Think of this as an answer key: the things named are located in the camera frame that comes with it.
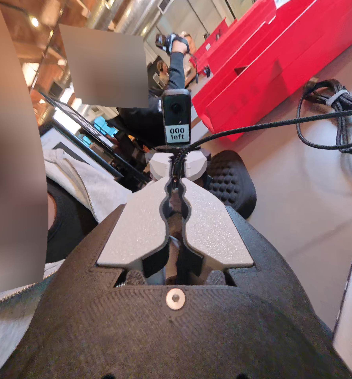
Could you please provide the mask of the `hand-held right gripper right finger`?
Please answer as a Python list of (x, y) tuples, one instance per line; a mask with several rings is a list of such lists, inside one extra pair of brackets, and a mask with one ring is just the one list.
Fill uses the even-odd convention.
[(213, 194), (187, 178), (178, 187), (182, 209), (182, 244), (177, 283), (203, 284), (212, 271), (254, 265), (228, 208)]

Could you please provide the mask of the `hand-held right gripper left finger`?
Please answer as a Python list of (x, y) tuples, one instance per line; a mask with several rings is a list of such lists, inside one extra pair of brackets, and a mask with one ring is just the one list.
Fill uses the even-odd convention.
[(165, 283), (170, 185), (171, 179), (164, 177), (131, 196), (97, 259), (98, 267), (138, 270), (152, 285)]

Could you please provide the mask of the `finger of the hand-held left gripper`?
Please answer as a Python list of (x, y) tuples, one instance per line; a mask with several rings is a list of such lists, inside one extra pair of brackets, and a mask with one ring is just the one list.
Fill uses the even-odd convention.
[(153, 181), (169, 178), (171, 175), (172, 153), (156, 152), (149, 161), (150, 176)]
[(207, 169), (207, 158), (201, 151), (191, 151), (183, 163), (184, 177), (191, 182), (197, 181)]

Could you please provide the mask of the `black dimpled wrist rest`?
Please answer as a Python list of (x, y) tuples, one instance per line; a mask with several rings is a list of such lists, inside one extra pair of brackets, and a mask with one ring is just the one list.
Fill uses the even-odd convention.
[(205, 188), (246, 220), (255, 209), (257, 194), (254, 183), (235, 151), (221, 151), (208, 161)]

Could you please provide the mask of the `teal storage boxes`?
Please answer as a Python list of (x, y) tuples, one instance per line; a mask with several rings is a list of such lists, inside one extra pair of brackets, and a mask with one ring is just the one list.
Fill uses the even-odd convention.
[[(102, 140), (107, 145), (109, 145), (110, 147), (113, 146), (113, 142), (116, 141), (115, 136), (118, 133), (118, 130), (115, 127), (109, 126), (107, 121), (102, 116), (99, 116), (96, 119), (94, 119), (93, 127), (103, 135)], [(90, 147), (93, 143), (88, 135), (80, 133), (80, 131), (77, 132), (76, 136), (79, 140), (83, 142), (84, 145), (88, 147)]]

